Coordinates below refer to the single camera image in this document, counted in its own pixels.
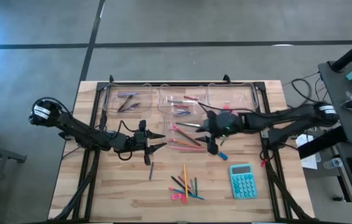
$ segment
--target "white paper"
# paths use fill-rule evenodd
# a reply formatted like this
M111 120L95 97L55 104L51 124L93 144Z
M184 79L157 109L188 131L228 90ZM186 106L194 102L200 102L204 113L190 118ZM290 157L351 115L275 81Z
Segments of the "white paper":
M314 138L311 135L307 136L306 134L301 134L296 139L296 145L299 147L301 145L306 144L307 142L313 141L313 139ZM315 159L315 155L308 156L300 161L302 163L302 167L304 168L317 169L317 161Z

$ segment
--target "calculator display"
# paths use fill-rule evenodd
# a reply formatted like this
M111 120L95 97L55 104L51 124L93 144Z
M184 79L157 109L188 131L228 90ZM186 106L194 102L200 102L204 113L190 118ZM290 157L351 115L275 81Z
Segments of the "calculator display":
M233 171L233 174L244 174L244 173L250 172L251 169L249 168L249 166L235 167L235 168L232 168L232 171Z

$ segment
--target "plastic container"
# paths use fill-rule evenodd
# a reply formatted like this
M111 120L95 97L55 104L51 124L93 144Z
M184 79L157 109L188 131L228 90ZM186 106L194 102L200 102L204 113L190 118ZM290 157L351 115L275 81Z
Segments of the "plastic container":
M210 106L220 109L246 108L255 110L259 106L255 86L252 83L208 85Z
M340 158L334 158L329 161L325 161L323 163L323 167L326 169L335 169L335 168L343 167L343 163Z
M204 114L198 102L208 104L208 92L204 86L161 85L159 87L158 110L162 113L179 114L184 110L190 115Z
M119 116L120 118L136 117L137 114L141 118L147 118L151 115L152 86L150 84L134 86L110 83L108 86L111 87L107 106L108 115ZM125 104L123 111L118 111L123 104Z
M206 114L198 114L198 115L190 115L190 116L174 116L172 114L165 114L164 115L164 129L162 134L166 137L162 138L162 142L168 143L170 146L197 146L194 142L189 140L183 134L174 130L174 125L176 125L180 130L182 130L187 135L191 136L191 138L199 138L205 136L205 133L196 133L196 127L185 126L182 124L177 123L189 123L189 124L203 124L203 120L206 119ZM189 145L182 144L180 141L188 143ZM206 149L206 143L198 141L201 144L201 147Z

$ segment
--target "gray floor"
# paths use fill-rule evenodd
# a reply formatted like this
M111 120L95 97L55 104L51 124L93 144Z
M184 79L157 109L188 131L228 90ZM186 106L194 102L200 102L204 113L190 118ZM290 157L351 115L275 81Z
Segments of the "gray floor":
M87 44L98 3L0 0L0 44ZM96 42L276 40L352 40L352 0L107 0ZM86 79L208 80L227 73L287 83L351 47L95 49ZM72 108L85 55L86 49L0 50L0 146L28 154L25 164L6 169L0 223L47 218L64 141L58 130L31 126L27 117L41 96ZM290 85L284 90L288 104L302 101ZM307 182L318 218L352 223L352 203L330 200L340 194L336 178Z

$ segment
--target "teal calculator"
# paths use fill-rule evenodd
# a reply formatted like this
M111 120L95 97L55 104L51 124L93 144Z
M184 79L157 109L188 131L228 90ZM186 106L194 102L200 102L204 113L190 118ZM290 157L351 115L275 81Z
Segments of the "teal calculator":
M235 199L256 198L256 184L249 164L230 166L231 188Z

